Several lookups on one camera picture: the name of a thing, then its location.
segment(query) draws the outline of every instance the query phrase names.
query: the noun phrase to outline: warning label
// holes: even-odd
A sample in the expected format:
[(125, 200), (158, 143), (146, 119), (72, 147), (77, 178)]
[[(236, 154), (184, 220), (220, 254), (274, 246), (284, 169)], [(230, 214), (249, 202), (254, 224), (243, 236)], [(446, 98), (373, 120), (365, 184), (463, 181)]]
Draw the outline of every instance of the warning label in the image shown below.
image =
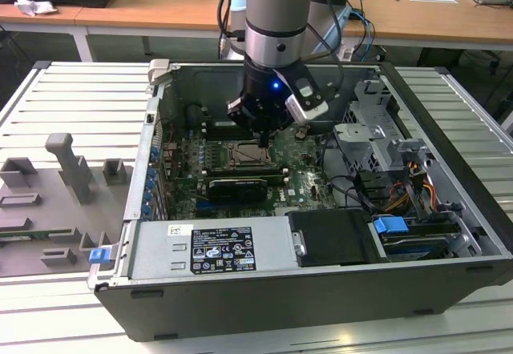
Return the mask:
[(246, 272), (257, 269), (250, 227), (192, 230), (191, 272)]

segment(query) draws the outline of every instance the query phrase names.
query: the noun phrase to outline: yellow wire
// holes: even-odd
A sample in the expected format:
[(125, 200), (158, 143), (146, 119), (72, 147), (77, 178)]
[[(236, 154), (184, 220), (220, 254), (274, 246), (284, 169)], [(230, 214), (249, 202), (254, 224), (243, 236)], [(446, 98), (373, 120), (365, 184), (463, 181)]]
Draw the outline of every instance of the yellow wire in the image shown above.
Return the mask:
[(389, 205), (385, 211), (388, 212), (390, 210), (393, 210), (395, 209), (396, 207), (402, 205), (403, 203), (407, 202), (409, 200), (409, 196), (408, 194), (404, 194), (399, 200), (397, 200), (396, 202), (392, 203), (391, 205)]

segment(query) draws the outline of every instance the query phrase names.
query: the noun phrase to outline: wooden desk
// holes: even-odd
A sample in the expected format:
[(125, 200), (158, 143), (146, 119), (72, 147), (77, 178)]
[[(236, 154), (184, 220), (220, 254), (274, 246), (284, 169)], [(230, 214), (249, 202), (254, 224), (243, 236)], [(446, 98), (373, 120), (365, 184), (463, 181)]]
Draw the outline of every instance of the wooden desk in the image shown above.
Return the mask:
[[(358, 0), (350, 0), (359, 8)], [(367, 17), (376, 27), (375, 44), (445, 47), (476, 50), (513, 50), (513, 10), (476, 7), (472, 0), (458, 4), (364, 0)], [(0, 24), (6, 30), (72, 34), (83, 61), (94, 60), (90, 34), (143, 37), (216, 38), (218, 0), (111, 0), (107, 8), (59, 6), (59, 13), (35, 18), (13, 6), (0, 5)], [(363, 35), (360, 22), (349, 22), (344, 43), (353, 45)]]
[[(461, 49), (513, 49), (513, 10), (505, 6), (364, 0), (367, 18), (376, 26), (376, 43)], [(358, 0), (350, 0), (360, 8)], [(362, 24), (349, 22), (346, 36), (361, 36)]]
[(83, 8), (81, 26), (217, 31), (219, 0), (111, 0), (107, 8)]

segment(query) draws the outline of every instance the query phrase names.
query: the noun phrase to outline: blue latch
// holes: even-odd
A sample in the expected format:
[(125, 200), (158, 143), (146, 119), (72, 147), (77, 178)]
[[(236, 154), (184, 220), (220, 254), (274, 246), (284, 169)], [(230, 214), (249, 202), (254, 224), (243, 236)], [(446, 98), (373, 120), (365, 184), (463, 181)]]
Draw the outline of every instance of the blue latch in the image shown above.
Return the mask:
[(111, 248), (110, 247), (97, 247), (91, 250), (89, 254), (89, 263), (110, 263), (111, 262)]
[(408, 232), (410, 229), (401, 216), (381, 216), (374, 220), (378, 234), (382, 232)]

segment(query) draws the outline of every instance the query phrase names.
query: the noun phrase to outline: aluminum profile table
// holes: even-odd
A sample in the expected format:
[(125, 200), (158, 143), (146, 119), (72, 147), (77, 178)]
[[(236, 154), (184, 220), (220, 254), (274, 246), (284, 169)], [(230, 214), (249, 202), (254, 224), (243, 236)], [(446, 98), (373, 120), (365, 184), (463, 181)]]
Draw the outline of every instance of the aluminum profile table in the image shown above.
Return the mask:
[[(513, 220), (513, 139), (449, 74), (432, 68), (397, 70)], [(406, 114), (400, 112), (399, 117), (412, 136), (419, 137)]]
[[(109, 152), (123, 152), (127, 163), (133, 162), (149, 96), (146, 69), (146, 63), (54, 62), (33, 70), (0, 114), (2, 160), (28, 150), (38, 168), (55, 167), (39, 148), (58, 128), (76, 134), (74, 146), (90, 164)], [(497, 183), (513, 176), (511, 140), (449, 75), (398, 70), (508, 211), (513, 195)], [(8, 141), (10, 136), (17, 142)], [(0, 352), (513, 352), (513, 282), (483, 288), (436, 316), (138, 344), (87, 288), (86, 278), (87, 273), (75, 273), (0, 279)], [(242, 308), (239, 316), (220, 317), (250, 316)]]

